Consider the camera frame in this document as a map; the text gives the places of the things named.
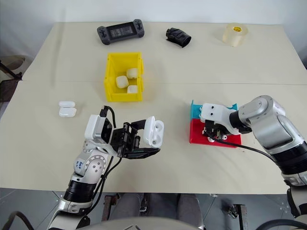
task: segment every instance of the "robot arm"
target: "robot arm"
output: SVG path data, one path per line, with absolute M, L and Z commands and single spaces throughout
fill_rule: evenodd
M 201 120 L 205 122 L 204 134 L 217 139 L 253 132 L 290 186 L 287 194 L 292 214 L 307 215 L 307 144 L 274 99 L 260 96 L 238 111 L 206 103 Z
M 87 214 L 93 204 L 93 194 L 102 174 L 106 174 L 108 157 L 141 159 L 160 151 L 163 141 L 164 123 L 149 117 L 146 120 L 125 122 L 123 128 L 113 127 L 107 119 L 105 106 L 100 115 L 91 115 L 85 130 L 85 142 L 76 158 L 69 186 L 59 201 L 48 229 L 76 229 L 88 225 Z M 138 130 L 144 129 L 143 140 L 152 148 L 139 148 Z

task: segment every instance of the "tape roll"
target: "tape roll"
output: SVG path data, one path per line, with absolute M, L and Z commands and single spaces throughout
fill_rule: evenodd
M 238 46 L 243 43 L 248 29 L 245 25 L 239 23 L 230 23 L 227 25 L 223 34 L 223 42 L 230 46 Z

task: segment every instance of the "yellow bin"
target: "yellow bin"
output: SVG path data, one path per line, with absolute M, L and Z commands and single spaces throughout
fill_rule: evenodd
M 137 93 L 127 93 L 127 88 L 119 89 L 115 79 L 126 75 L 128 69 L 138 68 L 138 77 L 128 79 L 129 85 L 137 85 Z M 106 99 L 109 102 L 137 102 L 142 100 L 144 72 L 141 52 L 135 53 L 109 53 L 106 62 L 105 90 Z

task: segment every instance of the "table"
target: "table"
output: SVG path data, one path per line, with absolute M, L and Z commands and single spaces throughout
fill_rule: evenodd
M 250 38 L 247 37 L 242 46 L 233 48 L 206 33 L 203 33 L 203 39 L 207 40 L 192 34 L 197 32 L 200 35 L 201 28 L 206 28 L 205 31 L 211 29 L 211 32 L 222 29 L 224 25 L 221 24 L 146 23 L 144 38 L 112 46 L 104 46 L 98 37 L 94 38 L 94 34 L 89 35 L 90 28 L 101 24 L 105 23 L 56 24 L 25 73 L 24 81 L 18 84 L 0 122 L 0 187 L 64 191 L 73 172 L 73 161 L 81 151 L 90 114 L 98 114 L 103 105 L 109 105 L 115 110 L 118 126 L 125 121 L 154 115 L 164 121 L 165 133 L 161 151 L 156 155 L 143 160 L 124 159 L 108 177 L 105 192 L 286 192 L 287 186 L 279 168 L 262 155 L 244 149 L 189 143 L 192 99 L 196 104 L 209 102 L 229 106 L 245 104 L 263 94 L 272 96 L 283 105 L 287 116 L 307 137 L 304 116 L 307 112 L 307 73 L 280 26 L 248 26 Z M 181 49 L 165 41 L 162 33 L 157 32 L 168 27 L 179 27 L 187 33 L 190 28 L 191 43 Z M 63 39 L 56 36 L 59 29 L 62 29 Z M 83 33 L 76 37 L 76 41 L 70 40 L 71 32 L 76 33 L 77 29 Z M 267 44 L 262 45 L 265 35 L 261 31 L 269 33 L 266 35 Z M 77 46 L 82 40 L 87 42 Z M 283 45 L 282 49 L 277 49 L 273 43 Z M 102 76 L 107 52 L 136 51 L 137 44 L 140 44 L 137 51 L 143 53 L 145 67 L 143 101 L 106 102 Z M 255 54 L 268 44 L 277 54 L 269 50 L 262 56 L 259 53 L 248 55 L 247 50 L 253 50 Z M 72 49 L 74 46 L 83 58 L 76 56 L 77 50 Z M 198 46 L 214 51 L 210 53 L 213 58 L 198 52 Z M 229 59 L 232 64 L 238 67 L 237 63 L 244 61 L 249 67 L 241 68 L 244 71 L 235 74 L 236 68 L 223 57 L 217 62 L 217 56 L 223 50 L 227 50 L 229 57 L 233 54 L 234 58 Z M 198 61 L 201 66 L 194 65 L 195 58 L 200 56 L 209 64 Z M 268 59 L 284 64 L 277 66 L 274 62 L 270 65 L 264 61 Z M 189 63 L 195 69 L 189 69 Z M 265 68 L 257 68 L 255 63 L 261 63 Z M 215 77 L 209 76 L 210 71 L 215 73 Z M 76 102 L 74 118 L 58 116 L 60 100 Z M 243 135 L 242 142 L 261 149 L 252 134 Z

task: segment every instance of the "red block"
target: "red block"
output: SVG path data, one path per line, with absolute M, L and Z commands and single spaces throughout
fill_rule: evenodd
M 202 144 L 202 145 L 213 145 L 228 148 L 236 148 L 235 146 L 225 145 L 217 141 L 210 142 L 207 137 L 203 136 L 201 132 L 204 128 L 203 122 L 200 119 L 192 119 L 190 123 L 190 143 Z M 225 142 L 235 143 L 241 145 L 241 135 L 229 135 Z

